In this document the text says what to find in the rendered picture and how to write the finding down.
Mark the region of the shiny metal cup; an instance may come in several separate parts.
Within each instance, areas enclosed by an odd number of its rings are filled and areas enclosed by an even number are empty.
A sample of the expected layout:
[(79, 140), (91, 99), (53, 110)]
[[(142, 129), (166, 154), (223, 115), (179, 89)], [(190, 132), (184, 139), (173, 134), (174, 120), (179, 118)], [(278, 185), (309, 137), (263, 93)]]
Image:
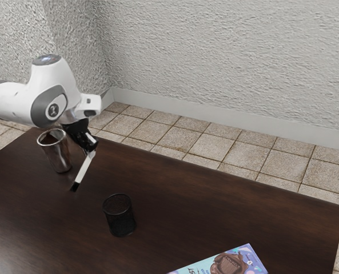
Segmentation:
[(60, 128), (52, 128), (40, 134), (37, 143), (44, 151), (53, 170), (59, 174), (71, 169), (67, 135)]

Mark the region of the pale blue printed carton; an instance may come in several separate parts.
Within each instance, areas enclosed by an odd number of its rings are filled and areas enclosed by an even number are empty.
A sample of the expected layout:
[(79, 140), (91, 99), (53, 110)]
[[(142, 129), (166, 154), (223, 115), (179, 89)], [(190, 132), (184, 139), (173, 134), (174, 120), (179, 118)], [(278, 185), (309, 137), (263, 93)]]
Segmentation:
[(167, 274), (269, 274), (247, 243)]

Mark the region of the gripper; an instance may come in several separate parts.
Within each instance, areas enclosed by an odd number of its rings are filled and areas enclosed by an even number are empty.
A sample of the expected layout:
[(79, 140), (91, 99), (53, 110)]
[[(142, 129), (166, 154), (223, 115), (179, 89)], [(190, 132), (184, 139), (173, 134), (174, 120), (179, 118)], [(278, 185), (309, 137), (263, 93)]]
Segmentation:
[(70, 138), (78, 141), (78, 145), (83, 149), (85, 155), (95, 151), (98, 146), (98, 139), (90, 134), (88, 125), (88, 118), (70, 124), (61, 124)]

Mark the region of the white marker pen black cap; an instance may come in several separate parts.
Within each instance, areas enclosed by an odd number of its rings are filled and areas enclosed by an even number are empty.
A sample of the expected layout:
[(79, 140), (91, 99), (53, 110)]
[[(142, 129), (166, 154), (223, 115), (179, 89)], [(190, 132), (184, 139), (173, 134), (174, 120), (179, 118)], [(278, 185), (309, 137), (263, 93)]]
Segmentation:
[(89, 165), (93, 158), (95, 157), (96, 151), (88, 152), (86, 155), (85, 160), (83, 161), (80, 170), (78, 171), (78, 174), (75, 177), (75, 180), (70, 187), (71, 192), (75, 192), (78, 187), (80, 186), (81, 181), (83, 180), (83, 177), (85, 176), (85, 173), (87, 172)]

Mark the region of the black mesh pen holder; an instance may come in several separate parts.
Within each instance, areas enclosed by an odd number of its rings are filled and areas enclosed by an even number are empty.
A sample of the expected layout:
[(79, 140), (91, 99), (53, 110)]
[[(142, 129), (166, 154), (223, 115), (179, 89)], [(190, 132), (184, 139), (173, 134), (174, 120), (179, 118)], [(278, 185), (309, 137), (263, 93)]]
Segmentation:
[(131, 235), (136, 229), (131, 199), (126, 194), (113, 194), (102, 204), (109, 230), (115, 237)]

